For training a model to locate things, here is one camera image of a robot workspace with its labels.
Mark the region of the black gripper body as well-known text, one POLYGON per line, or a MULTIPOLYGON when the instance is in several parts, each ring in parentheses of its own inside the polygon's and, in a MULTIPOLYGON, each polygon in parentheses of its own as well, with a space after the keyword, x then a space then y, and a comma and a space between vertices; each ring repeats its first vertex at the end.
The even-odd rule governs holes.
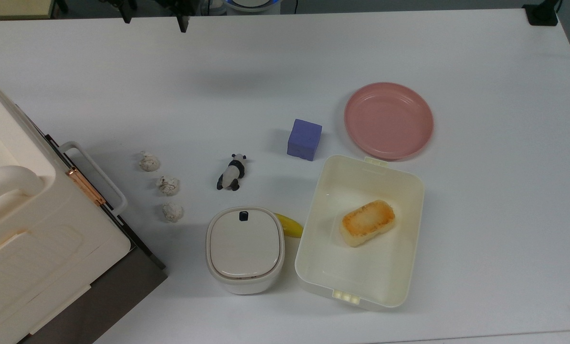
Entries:
POLYGON ((176 16, 178 14, 193 17, 201 5, 200 0, 105 0, 106 4, 125 11, 147 16, 176 16))

